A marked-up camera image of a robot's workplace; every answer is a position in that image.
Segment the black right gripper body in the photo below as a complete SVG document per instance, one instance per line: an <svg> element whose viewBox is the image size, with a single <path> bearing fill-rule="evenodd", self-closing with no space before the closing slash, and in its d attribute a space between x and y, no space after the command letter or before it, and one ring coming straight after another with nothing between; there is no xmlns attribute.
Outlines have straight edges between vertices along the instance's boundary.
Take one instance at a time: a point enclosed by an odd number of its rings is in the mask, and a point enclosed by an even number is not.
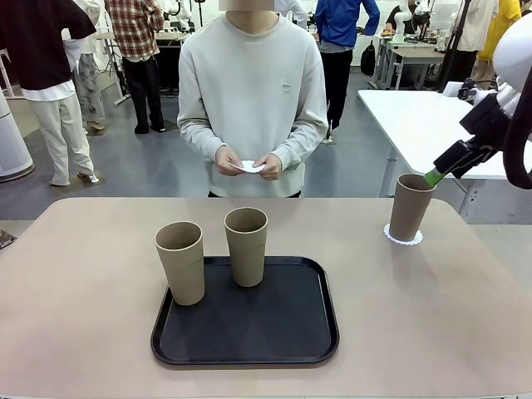
<svg viewBox="0 0 532 399"><path fill-rule="evenodd" d="M460 121L471 135L470 143L503 144L510 118L505 114L496 96L486 96L473 106Z"/></svg>

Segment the person's left hand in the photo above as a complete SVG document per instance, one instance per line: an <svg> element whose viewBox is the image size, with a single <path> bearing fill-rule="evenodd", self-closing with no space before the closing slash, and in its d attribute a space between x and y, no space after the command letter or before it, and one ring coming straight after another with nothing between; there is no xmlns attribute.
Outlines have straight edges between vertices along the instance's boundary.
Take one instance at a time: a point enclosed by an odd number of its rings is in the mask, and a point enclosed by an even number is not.
<svg viewBox="0 0 532 399"><path fill-rule="evenodd" d="M259 172L263 180L275 181L283 172L282 161L273 153L268 153L254 163L254 167L263 166Z"/></svg>

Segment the person's right hand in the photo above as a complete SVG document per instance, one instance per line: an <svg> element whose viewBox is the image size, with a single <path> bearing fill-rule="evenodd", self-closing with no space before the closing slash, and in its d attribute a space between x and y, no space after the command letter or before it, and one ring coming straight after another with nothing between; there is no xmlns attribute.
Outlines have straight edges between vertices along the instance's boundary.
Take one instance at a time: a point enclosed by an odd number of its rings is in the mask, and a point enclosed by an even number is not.
<svg viewBox="0 0 532 399"><path fill-rule="evenodd" d="M221 175L234 177L244 173L241 170L243 165L240 158L226 145L222 145L217 149L215 153L215 164Z"/></svg>

